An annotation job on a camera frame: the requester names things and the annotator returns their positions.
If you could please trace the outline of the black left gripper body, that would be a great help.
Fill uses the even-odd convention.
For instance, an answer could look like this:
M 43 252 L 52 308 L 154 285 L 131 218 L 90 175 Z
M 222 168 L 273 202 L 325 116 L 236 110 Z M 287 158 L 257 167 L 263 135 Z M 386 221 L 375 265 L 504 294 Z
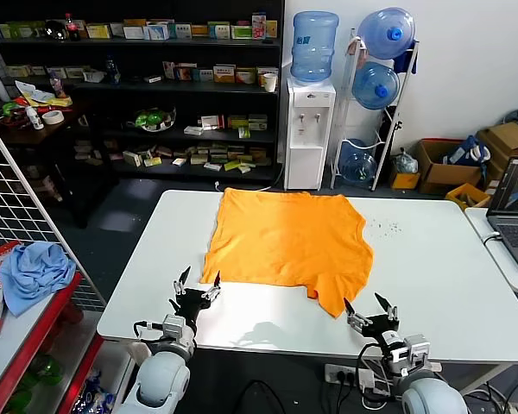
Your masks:
M 176 294 L 169 300 L 173 306 L 175 315 L 183 317 L 187 322 L 196 322 L 202 310 L 211 307 L 211 299 L 205 291 L 197 289 L 185 289 L 184 293 Z

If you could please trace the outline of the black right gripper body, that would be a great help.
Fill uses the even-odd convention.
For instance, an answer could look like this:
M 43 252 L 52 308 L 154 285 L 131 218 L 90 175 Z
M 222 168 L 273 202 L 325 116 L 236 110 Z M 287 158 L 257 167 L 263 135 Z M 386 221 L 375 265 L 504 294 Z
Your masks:
M 362 327 L 362 336 L 373 338 L 380 345 L 391 345 L 398 342 L 396 332 L 400 322 L 397 319 L 389 318 L 387 314 L 366 317 L 368 322 Z

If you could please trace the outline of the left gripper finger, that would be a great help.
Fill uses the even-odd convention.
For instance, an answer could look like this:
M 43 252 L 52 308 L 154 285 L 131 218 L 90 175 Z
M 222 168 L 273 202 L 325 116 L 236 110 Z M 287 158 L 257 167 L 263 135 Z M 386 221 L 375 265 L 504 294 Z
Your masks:
M 218 294 L 220 293 L 220 272 L 217 273 L 217 276 L 214 280 L 213 286 L 203 294 L 203 298 L 208 301 L 214 301 Z
M 184 295 L 185 291 L 185 283 L 190 273 L 191 267 L 188 266 L 179 276 L 177 280 L 174 281 L 174 291 L 176 296 Z

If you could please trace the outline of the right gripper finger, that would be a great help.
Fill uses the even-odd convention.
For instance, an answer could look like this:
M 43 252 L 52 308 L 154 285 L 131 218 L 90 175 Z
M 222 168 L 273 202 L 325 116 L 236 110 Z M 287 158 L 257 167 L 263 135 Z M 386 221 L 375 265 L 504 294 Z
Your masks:
M 375 293 L 376 300 L 378 301 L 379 305 L 382 307 L 382 309 L 387 314 L 389 321 L 398 321 L 398 315 L 397 315 L 397 307 L 393 306 L 385 297 L 380 295 L 379 293 Z
M 356 313 L 351 302 L 347 298 L 344 298 L 344 306 L 347 315 L 347 323 L 355 331 L 362 331 L 364 327 L 369 325 L 369 319 Z

